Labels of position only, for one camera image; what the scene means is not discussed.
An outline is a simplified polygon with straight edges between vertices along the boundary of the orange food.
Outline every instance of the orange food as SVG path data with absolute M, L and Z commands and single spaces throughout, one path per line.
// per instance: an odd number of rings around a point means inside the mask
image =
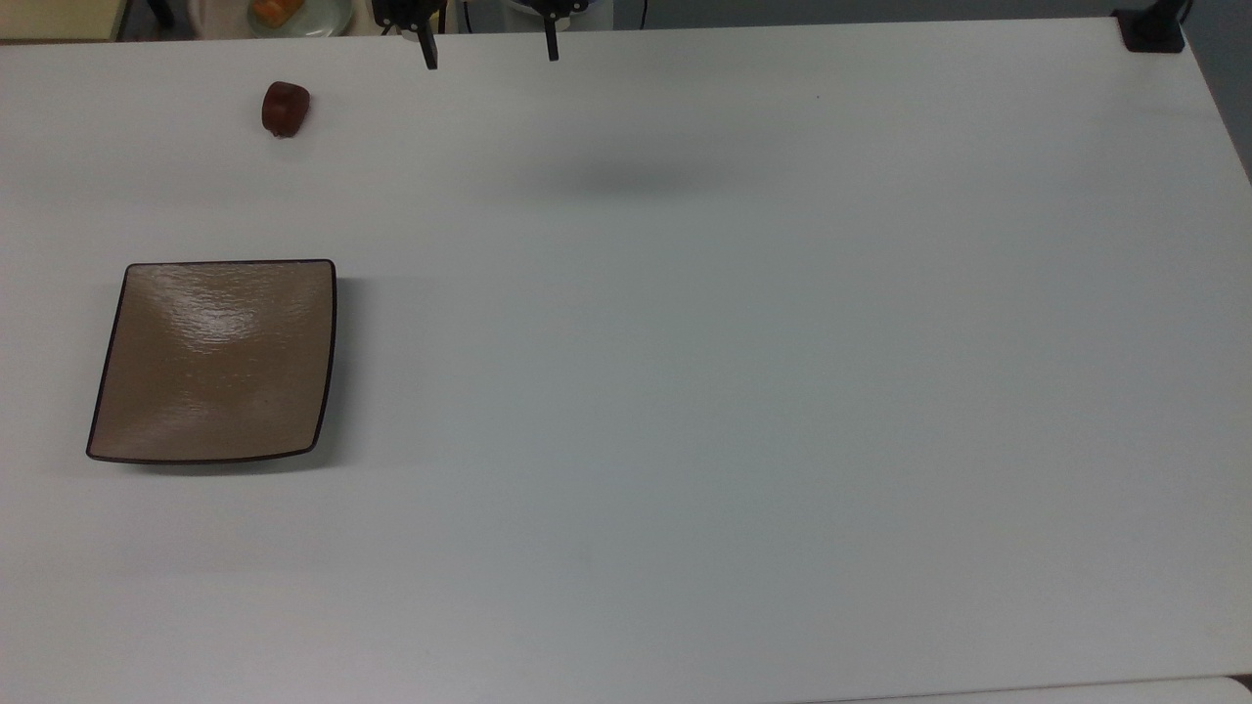
M 252 0 L 252 14 L 269 29 L 278 29 L 292 19 L 304 0 Z

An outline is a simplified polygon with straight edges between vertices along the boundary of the small brown object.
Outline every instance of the small brown object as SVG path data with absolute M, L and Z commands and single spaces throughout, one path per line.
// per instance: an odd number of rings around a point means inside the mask
M 294 83 L 275 80 L 260 104 L 260 124 L 274 137 L 295 137 L 309 113 L 309 91 Z

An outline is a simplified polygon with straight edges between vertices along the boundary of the background floor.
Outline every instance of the background floor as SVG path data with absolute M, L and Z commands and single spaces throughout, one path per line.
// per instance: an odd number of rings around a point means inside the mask
M 461 0 L 449 0 L 462 11 Z M 844 24 L 1018 18 L 1108 16 L 1144 0 L 646 0 L 646 29 Z M 185 0 L 170 0 L 174 30 L 158 31 L 144 0 L 131 0 L 123 40 L 193 39 Z M 615 0 L 615 26 L 639 29 L 645 0 Z M 470 4 L 476 33 L 503 31 L 498 0 Z M 1226 127 L 1252 174 L 1252 0 L 1196 0 L 1187 35 L 1222 111 Z

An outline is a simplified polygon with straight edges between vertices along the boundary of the brown plate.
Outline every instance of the brown plate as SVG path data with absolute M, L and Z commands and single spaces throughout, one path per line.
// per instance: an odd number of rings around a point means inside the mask
M 334 358 L 329 259 L 131 264 L 86 453 L 265 460 L 317 445 Z

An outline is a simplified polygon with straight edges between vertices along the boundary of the white plate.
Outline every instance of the white plate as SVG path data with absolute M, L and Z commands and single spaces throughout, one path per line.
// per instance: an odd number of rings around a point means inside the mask
M 252 13 L 250 3 L 247 14 L 248 28 L 260 39 L 337 36 L 352 20 L 352 0 L 304 0 L 304 5 L 278 29 L 260 24 Z

